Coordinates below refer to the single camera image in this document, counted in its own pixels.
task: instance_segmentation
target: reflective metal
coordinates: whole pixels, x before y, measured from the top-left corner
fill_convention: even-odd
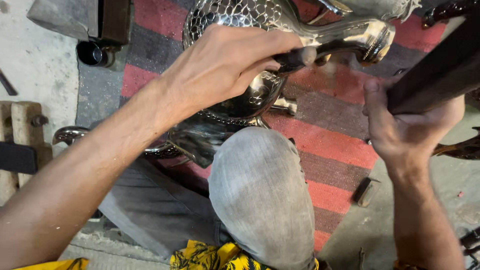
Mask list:
[[[328,55],[354,52],[360,63],[379,62],[392,44],[395,28],[373,16],[358,17],[337,0],[319,0],[344,19],[323,26],[304,24],[290,0],[198,0],[189,11],[183,28],[183,47],[198,40],[211,24],[235,27],[260,27],[296,33],[304,46],[313,46],[316,63],[325,63]],[[174,126],[167,141],[147,149],[148,156],[164,157],[166,151],[179,152],[206,168],[218,147],[235,132],[248,126],[269,128],[261,115],[275,102],[294,114],[296,103],[281,98],[285,76],[264,71],[250,83],[242,95],[220,102]]]
[[[332,4],[329,7],[338,10]],[[199,0],[188,13],[184,24],[184,48],[200,38],[211,24],[294,32],[305,46],[317,49],[318,58],[335,52],[352,51],[362,63],[379,62],[395,35],[395,28],[388,22],[373,17],[358,18],[352,14],[329,25],[307,25],[300,21],[297,7],[290,0]],[[284,80],[276,73],[262,72],[244,94],[205,111],[229,120],[256,117],[276,101]]]
[[[295,115],[297,114],[297,100],[294,98],[286,98],[282,95],[278,97],[275,103],[272,106],[272,109],[277,110],[286,110],[288,114]]]
[[[75,140],[78,140],[88,134],[90,130],[88,128],[79,127],[79,126],[65,126],[55,132],[53,135],[53,144],[60,142],[66,143],[68,146],[71,146]]]

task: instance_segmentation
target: tool handle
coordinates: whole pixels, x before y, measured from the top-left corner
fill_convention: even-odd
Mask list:
[[[317,50],[313,46],[306,46],[286,53],[276,54],[272,58],[280,64],[280,69],[278,70],[280,74],[289,74],[305,66],[312,65],[317,58]]]
[[[7,80],[7,77],[3,74],[3,72],[0,70],[0,83],[5,87],[7,90],[7,93],[9,96],[17,96],[18,93],[15,91],[15,88],[10,84],[10,82]]]

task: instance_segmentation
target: pant leg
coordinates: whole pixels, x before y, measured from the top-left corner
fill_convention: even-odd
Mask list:
[[[277,270],[314,266],[313,205],[295,146],[245,128],[215,154],[208,178],[216,214],[242,249]]]
[[[167,263],[190,239],[221,245],[227,237],[208,198],[172,181],[145,160],[137,160],[120,176],[99,209]]]

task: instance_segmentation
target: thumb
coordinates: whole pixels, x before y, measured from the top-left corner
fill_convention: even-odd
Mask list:
[[[363,88],[370,135],[372,137],[382,136],[383,132],[394,124],[393,115],[387,109],[385,88],[377,79],[366,81]]]

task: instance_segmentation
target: metal bolt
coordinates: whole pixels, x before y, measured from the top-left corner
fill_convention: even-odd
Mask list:
[[[32,121],[30,122],[34,127],[41,127],[45,124],[48,124],[48,118],[45,115],[35,115],[32,117]]]

